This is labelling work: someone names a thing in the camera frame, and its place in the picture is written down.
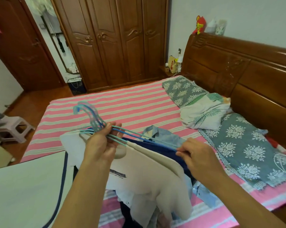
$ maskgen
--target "floral pillow cover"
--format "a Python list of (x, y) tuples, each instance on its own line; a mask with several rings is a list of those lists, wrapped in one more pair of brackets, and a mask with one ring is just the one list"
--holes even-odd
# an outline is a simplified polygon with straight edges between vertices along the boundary
[(164, 81), (162, 87), (179, 108), (208, 93), (183, 76)]
[(286, 156), (240, 114), (227, 114), (218, 130), (199, 132), (217, 150), (225, 167), (254, 188), (262, 190), (266, 184), (275, 187), (286, 181)]

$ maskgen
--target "wooden wardrobe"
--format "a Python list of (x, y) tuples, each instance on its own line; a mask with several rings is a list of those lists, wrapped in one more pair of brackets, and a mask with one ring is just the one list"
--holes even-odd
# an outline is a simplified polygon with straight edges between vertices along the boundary
[(159, 79), (168, 0), (52, 0), (89, 92)]

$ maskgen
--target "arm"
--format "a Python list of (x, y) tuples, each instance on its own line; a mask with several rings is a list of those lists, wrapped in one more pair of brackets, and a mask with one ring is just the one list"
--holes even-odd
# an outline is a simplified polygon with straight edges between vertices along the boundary
[[(111, 125), (108, 123), (105, 129), (88, 139), (84, 160), (53, 228), (98, 227), (109, 169), (118, 145), (107, 140), (106, 135), (110, 132)], [(116, 131), (112, 134), (122, 137)]]
[(209, 145), (189, 138), (177, 151), (193, 177), (217, 195), (241, 227), (286, 227), (225, 173)]

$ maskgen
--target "wooden headboard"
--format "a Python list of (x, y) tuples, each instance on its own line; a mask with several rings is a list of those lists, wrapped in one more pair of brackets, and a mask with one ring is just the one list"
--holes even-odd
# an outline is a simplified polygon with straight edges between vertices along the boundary
[(286, 148), (286, 49), (202, 33), (188, 39), (181, 75), (231, 107)]

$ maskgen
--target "wooden door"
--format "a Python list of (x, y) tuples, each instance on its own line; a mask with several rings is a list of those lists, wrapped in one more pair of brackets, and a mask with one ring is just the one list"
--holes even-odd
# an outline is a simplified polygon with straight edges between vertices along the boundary
[(149, 77), (159, 75), (164, 64), (166, 0), (142, 0), (145, 72)]
[(0, 0), (0, 58), (24, 90), (62, 86), (19, 0)]
[(85, 0), (53, 0), (88, 90), (106, 87), (108, 81)]
[(146, 79), (142, 0), (116, 0), (126, 72), (130, 81)]
[(87, 4), (109, 85), (128, 82), (115, 0), (87, 0)]

